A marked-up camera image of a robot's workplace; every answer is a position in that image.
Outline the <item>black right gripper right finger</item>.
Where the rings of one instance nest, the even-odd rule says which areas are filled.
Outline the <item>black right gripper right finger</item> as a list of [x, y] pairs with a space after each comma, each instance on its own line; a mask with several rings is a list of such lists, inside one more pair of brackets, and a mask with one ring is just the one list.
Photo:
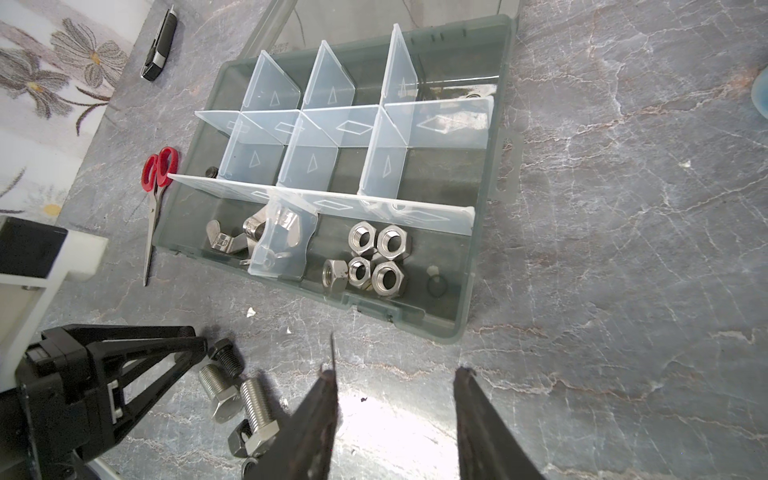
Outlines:
[[461, 479], [544, 479], [468, 367], [453, 383]]

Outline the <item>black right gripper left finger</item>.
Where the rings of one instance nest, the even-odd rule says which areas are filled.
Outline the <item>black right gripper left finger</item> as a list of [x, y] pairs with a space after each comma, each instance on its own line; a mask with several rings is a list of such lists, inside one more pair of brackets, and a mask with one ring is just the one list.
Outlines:
[[245, 478], [328, 479], [338, 411], [336, 372], [327, 369], [267, 452], [245, 467]]

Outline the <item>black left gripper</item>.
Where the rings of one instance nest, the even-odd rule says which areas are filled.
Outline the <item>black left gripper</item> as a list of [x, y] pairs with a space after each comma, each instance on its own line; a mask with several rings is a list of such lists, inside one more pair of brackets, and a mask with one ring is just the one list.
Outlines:
[[[1, 393], [3, 479], [95, 479], [87, 463], [119, 437], [107, 420], [140, 420], [199, 363], [207, 340], [191, 326], [73, 324], [31, 345]], [[158, 379], [125, 389], [167, 357]]]

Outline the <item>steel wing nut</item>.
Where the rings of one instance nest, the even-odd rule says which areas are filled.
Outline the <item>steel wing nut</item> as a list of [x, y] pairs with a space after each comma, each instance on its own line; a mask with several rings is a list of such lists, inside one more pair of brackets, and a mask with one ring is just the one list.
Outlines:
[[299, 215], [288, 207], [280, 207], [276, 221], [277, 228], [288, 248], [295, 248], [301, 241], [301, 220]]
[[248, 247], [248, 237], [245, 233], [237, 236], [226, 234], [221, 230], [218, 220], [209, 221], [206, 224], [205, 230], [210, 247], [215, 251], [234, 254]]
[[263, 235], [267, 221], [268, 207], [264, 206], [255, 214], [246, 218], [242, 224], [247, 239], [258, 243]]

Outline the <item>steel hex nut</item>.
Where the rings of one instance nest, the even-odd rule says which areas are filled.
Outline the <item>steel hex nut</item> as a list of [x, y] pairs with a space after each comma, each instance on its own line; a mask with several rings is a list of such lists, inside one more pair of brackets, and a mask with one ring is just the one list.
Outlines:
[[370, 290], [372, 271], [373, 267], [369, 259], [361, 256], [352, 258], [348, 263], [349, 284], [359, 290]]
[[400, 226], [389, 225], [378, 233], [377, 250], [390, 261], [404, 260], [411, 253], [410, 236]]
[[375, 267], [371, 282], [375, 293], [380, 297], [396, 298], [405, 290], [406, 277], [396, 262], [386, 261]]
[[372, 254], [376, 249], [377, 229], [367, 221], [361, 221], [352, 226], [348, 233], [348, 246], [353, 253], [360, 256]]
[[327, 259], [322, 269], [322, 284], [327, 295], [341, 294], [349, 280], [348, 263], [339, 259]]

